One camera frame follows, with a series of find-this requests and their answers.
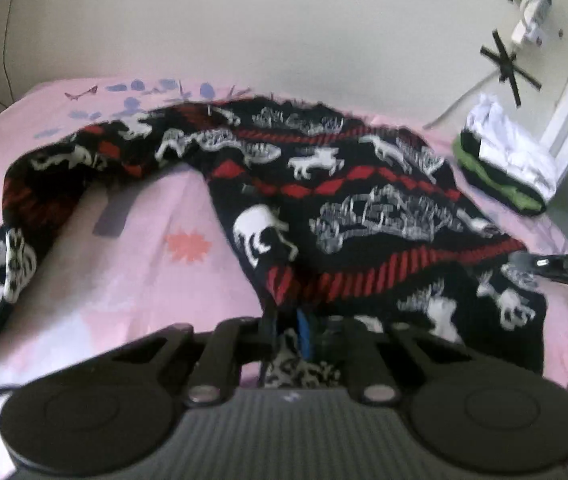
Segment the black red patterned knit sweater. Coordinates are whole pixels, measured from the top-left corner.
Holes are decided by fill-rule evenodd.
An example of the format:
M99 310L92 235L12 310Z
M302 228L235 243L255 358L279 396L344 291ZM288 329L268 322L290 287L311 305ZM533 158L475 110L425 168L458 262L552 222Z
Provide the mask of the black red patterned knit sweater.
M283 327L370 316L541 373L546 300L503 272L522 243L406 128L263 96L185 102L87 125L8 168L0 331L86 191L184 164Z

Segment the folded green black garment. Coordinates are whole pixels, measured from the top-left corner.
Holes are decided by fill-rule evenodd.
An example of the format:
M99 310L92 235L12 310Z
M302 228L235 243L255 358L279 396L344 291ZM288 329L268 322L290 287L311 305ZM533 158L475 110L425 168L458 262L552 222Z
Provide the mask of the folded green black garment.
M467 129L463 129L452 144L456 162L471 186L523 217L539 217L546 212L546 201L538 191L489 162L483 162L479 148L479 140Z

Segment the folded white garment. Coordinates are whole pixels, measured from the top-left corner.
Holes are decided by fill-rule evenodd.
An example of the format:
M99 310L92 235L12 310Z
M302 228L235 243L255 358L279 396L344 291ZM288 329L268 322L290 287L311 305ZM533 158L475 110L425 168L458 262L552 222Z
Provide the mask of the folded white garment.
M479 141L478 158L529 185L546 203L557 190L557 169L550 152L513 122L495 96L482 94L466 118L466 129Z

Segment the pink tree-print bed sheet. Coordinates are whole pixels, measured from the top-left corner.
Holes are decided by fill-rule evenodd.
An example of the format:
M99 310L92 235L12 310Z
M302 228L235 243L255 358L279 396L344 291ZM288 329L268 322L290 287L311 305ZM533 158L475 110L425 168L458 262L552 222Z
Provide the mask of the pink tree-print bed sheet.
M92 122L229 96L172 79L62 80L0 113L0 196L20 155ZM0 333L0 386L29 382L174 322L210 330L260 313L208 190L187 166L88 191Z

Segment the black tape cross lower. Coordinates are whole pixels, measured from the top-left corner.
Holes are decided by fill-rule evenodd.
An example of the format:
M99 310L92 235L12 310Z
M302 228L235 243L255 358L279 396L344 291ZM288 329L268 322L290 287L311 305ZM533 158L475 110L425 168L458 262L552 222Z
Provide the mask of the black tape cross lower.
M500 84L508 84L510 86L515 106L519 108L522 106L522 97L520 96L517 77L522 78L536 91L541 90L542 83L516 64L517 47L508 47L502 40L497 29L493 30L491 36L494 47L496 48L491 50L486 46L482 46L480 48L480 55L497 67Z

